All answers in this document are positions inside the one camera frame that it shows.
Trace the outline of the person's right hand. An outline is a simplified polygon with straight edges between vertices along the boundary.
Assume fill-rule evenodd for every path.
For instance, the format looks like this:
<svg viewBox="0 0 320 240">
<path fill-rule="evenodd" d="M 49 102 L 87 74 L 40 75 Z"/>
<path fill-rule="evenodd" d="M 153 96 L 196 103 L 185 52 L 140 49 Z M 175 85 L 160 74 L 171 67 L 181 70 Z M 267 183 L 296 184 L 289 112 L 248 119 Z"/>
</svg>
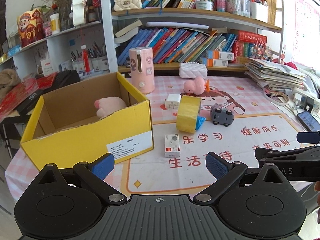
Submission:
<svg viewBox="0 0 320 240">
<path fill-rule="evenodd" d="M 317 181 L 314 185 L 314 191 L 317 192 L 317 204 L 320 206 L 320 181 Z M 318 210 L 317 223 L 320 224 L 320 209 Z"/>
</svg>

